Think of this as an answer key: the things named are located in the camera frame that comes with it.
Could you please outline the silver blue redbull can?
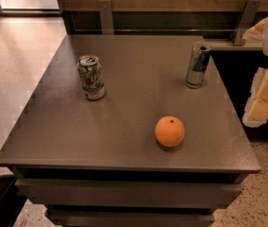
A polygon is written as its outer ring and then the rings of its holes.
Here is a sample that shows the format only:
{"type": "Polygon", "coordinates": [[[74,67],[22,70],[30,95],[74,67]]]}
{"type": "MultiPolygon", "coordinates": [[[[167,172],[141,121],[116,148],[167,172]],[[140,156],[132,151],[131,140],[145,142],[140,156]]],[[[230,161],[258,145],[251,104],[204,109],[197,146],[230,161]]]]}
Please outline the silver blue redbull can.
{"type": "Polygon", "coordinates": [[[186,85],[189,88],[201,87],[211,51],[211,46],[205,41],[199,41],[193,45],[186,75],[186,85]]]}

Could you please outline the white green 7up can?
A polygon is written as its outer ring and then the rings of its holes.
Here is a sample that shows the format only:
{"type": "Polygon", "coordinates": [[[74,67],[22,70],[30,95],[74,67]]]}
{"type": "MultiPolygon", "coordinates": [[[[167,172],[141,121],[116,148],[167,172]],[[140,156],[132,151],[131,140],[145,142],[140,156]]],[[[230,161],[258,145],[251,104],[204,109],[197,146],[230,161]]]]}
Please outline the white green 7up can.
{"type": "Polygon", "coordinates": [[[77,67],[85,98],[98,100],[104,97],[106,90],[99,58],[93,54],[82,55],[78,58],[77,67]]]}

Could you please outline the orange fruit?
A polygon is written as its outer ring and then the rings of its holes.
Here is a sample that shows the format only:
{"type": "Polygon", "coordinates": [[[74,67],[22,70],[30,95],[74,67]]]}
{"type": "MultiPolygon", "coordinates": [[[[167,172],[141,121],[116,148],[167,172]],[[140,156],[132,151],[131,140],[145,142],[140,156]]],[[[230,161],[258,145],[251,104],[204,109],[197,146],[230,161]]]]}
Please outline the orange fruit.
{"type": "Polygon", "coordinates": [[[174,116],[164,116],[156,123],[154,134],[156,140],[164,147],[178,146],[184,139],[185,126],[174,116]]]}

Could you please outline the right metal wall bracket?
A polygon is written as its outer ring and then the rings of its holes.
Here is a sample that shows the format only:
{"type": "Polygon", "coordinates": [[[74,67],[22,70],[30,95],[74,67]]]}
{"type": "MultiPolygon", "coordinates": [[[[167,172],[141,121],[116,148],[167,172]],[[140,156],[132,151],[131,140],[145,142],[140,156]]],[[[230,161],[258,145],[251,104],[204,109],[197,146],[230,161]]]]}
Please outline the right metal wall bracket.
{"type": "Polygon", "coordinates": [[[242,36],[254,22],[260,4],[261,0],[246,0],[240,19],[231,37],[233,45],[245,45],[245,39],[242,36]]]}

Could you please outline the metal wall bracket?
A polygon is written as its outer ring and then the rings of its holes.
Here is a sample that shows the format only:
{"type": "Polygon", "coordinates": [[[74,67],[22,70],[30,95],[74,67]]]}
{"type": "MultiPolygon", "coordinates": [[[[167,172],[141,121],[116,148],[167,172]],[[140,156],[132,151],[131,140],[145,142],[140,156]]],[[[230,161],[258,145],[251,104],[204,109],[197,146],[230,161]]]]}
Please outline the metal wall bracket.
{"type": "Polygon", "coordinates": [[[246,0],[240,19],[231,37],[233,45],[245,45],[245,39],[242,36],[254,22],[260,4],[261,0],[246,0]]]}
{"type": "Polygon", "coordinates": [[[113,10],[111,0],[98,1],[101,31],[103,35],[114,34],[113,10]]]}

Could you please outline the left metal wall bracket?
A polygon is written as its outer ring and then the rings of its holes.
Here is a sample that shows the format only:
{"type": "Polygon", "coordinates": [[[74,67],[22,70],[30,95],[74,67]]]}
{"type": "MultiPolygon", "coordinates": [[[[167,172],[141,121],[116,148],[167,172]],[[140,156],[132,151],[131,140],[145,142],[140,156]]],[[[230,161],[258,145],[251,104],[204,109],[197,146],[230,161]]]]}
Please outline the left metal wall bracket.
{"type": "Polygon", "coordinates": [[[114,34],[113,10],[111,0],[98,1],[101,31],[103,35],[114,34]]]}

